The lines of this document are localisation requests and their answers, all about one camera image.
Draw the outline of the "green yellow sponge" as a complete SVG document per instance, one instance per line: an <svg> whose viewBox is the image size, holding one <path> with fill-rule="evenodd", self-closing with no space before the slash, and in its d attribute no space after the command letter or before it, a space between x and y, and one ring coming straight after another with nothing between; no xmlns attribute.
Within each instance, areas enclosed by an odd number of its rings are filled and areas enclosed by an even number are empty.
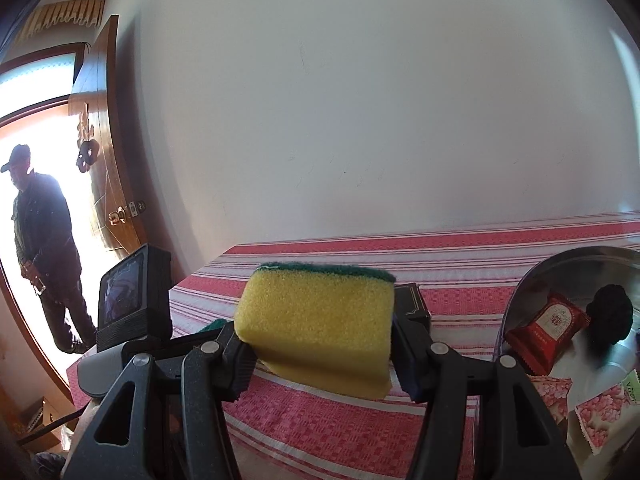
<svg viewBox="0 0 640 480"><path fill-rule="evenodd" d="M243 289L234 330L272 374L381 400L392 388L395 283L362 266L264 263Z"/></svg>
<svg viewBox="0 0 640 480"><path fill-rule="evenodd" d="M220 332L230 323L230 320L225 320L224 318L216 318L216 320L213 320L212 322L203 326L198 332L200 334L214 334L215 336L218 336Z"/></svg>

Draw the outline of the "cream pink snack packet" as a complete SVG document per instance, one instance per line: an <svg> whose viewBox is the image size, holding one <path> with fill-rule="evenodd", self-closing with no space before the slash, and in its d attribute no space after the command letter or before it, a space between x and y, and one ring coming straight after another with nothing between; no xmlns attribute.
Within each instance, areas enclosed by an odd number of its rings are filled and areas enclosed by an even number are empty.
<svg viewBox="0 0 640 480"><path fill-rule="evenodd" d="M636 407L634 398L621 385L608 388L576 406L580 430L593 455L598 455L612 437L630 424Z"/></svg>

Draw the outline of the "red snack packet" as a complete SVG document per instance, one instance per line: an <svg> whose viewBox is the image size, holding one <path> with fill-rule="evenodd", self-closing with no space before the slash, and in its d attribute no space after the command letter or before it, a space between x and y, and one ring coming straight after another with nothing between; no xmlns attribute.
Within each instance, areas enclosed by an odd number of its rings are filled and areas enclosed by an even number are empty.
<svg viewBox="0 0 640 480"><path fill-rule="evenodd" d="M546 376L573 337L589 323L585 311L550 292L544 307L526 325L509 330L504 340L530 372Z"/></svg>

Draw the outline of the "black yarn ball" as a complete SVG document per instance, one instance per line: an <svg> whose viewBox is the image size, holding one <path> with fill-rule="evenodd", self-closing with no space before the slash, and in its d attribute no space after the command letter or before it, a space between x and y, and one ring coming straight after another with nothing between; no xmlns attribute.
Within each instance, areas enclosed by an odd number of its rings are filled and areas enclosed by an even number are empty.
<svg viewBox="0 0 640 480"><path fill-rule="evenodd" d="M589 351L603 356L631 331L634 305L622 285L601 287L586 307L590 318L586 328Z"/></svg>

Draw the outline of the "black gold gift box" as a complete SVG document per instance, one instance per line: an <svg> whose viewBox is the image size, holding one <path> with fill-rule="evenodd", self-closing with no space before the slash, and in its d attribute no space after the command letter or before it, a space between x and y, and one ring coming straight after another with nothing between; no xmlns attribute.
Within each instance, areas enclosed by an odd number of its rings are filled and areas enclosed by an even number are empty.
<svg viewBox="0 0 640 480"><path fill-rule="evenodd" d="M394 287L394 315L406 318L431 331L432 316L416 283L400 284Z"/></svg>

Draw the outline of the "blue round metal tin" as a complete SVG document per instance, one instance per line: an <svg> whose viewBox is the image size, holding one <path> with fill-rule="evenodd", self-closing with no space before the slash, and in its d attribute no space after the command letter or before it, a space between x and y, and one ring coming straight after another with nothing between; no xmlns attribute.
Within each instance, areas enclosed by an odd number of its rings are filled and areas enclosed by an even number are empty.
<svg viewBox="0 0 640 480"><path fill-rule="evenodd" d="M550 375L570 378L567 419L560 423L567 445L584 479L637 479L639 477L639 416L634 414L599 453L591 446L575 412L586 402L621 382L639 368L639 253L617 247L570 249L538 263L516 286L497 337L495 354L507 352L508 330L526 325L555 292L585 311L598 291L608 285L625 289L634 312L628 333L601 351L594 350L588 330L578 332L555 361Z"/></svg>

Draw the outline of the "white snack packet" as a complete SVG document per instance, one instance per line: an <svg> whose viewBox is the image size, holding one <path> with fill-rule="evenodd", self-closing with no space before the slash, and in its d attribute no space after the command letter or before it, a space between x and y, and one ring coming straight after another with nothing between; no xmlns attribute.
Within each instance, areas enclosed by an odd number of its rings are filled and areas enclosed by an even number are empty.
<svg viewBox="0 0 640 480"><path fill-rule="evenodd" d="M568 395L573 381L570 378L550 376L528 376L537 393L544 401L557 425L561 425L568 417Z"/></svg>

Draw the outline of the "green tissue pack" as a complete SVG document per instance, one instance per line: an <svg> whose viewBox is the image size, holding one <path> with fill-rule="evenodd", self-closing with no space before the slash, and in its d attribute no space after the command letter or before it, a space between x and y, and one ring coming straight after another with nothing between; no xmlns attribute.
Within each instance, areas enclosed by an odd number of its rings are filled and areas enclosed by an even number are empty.
<svg viewBox="0 0 640 480"><path fill-rule="evenodd" d="M638 372L631 370L627 376L620 382L626 401L631 405L640 403L640 382Z"/></svg>

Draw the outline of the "brass door knob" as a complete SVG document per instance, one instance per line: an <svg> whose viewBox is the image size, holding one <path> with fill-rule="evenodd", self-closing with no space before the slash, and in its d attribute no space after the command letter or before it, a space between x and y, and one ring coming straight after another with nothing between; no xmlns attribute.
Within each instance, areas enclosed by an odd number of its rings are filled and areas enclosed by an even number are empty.
<svg viewBox="0 0 640 480"><path fill-rule="evenodd" d="M137 218L146 211L146 203L144 200L133 200L127 206L118 206L115 210L107 215L108 223L111 226L120 226L127 223L130 219Z"/></svg>

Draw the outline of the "person in dark clothes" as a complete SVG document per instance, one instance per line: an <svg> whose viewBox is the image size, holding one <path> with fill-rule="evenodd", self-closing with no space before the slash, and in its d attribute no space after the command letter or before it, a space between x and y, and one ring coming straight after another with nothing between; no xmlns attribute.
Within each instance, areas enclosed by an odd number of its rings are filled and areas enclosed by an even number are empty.
<svg viewBox="0 0 640 480"><path fill-rule="evenodd" d="M12 220L21 276L40 291L56 348L83 354L96 343L96 326L82 293L81 263L66 198L54 177L32 170L26 144L14 146L1 170L17 188Z"/></svg>

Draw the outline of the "red white striped tablecloth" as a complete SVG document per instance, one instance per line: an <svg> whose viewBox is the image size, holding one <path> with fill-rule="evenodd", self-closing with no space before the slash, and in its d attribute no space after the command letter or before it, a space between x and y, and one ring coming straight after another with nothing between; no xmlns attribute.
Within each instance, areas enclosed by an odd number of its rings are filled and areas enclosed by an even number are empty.
<svg viewBox="0 0 640 480"><path fill-rule="evenodd" d="M235 314L255 269L273 261L349 264L413 284L432 336L462 356L488 360L506 305L537 263L569 249L639 245L634 211L480 226L462 231L319 238L236 245L171 289L178 336ZM224 406L245 479L402 479L424 407L399 387L379 401L338 396L258 365L250 388Z"/></svg>

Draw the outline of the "wooden door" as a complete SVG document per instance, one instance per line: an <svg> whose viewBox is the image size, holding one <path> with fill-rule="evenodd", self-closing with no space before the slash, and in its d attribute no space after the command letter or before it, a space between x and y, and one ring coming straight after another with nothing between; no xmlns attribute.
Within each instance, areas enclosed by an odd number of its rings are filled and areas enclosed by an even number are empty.
<svg viewBox="0 0 640 480"><path fill-rule="evenodd" d="M146 242L141 214L120 226L111 226L107 215L118 206L127 206L134 197L125 165L116 96L116 41L118 17L110 16L96 41L85 54L74 80L68 106L77 120L82 104L89 103L101 147L99 158L83 175L91 181L96 229L105 247L125 258Z"/></svg>

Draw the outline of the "door hanging ornament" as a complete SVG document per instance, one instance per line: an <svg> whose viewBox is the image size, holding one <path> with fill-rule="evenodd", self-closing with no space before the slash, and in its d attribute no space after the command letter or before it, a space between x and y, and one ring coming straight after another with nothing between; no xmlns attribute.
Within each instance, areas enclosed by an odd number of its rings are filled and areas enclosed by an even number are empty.
<svg viewBox="0 0 640 480"><path fill-rule="evenodd" d="M96 136L96 123L92 119L88 102L82 104L78 116L77 133L78 154L76 166L84 174L96 163L101 151L98 137Z"/></svg>

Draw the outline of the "yellow curtain valance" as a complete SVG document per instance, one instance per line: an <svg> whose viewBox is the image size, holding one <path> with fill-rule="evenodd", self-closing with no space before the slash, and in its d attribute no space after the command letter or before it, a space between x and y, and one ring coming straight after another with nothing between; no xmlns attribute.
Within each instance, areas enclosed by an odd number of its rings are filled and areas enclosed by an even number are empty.
<svg viewBox="0 0 640 480"><path fill-rule="evenodd" d="M102 22L106 0L64 0L37 6L29 14L16 42L58 25L98 27Z"/></svg>

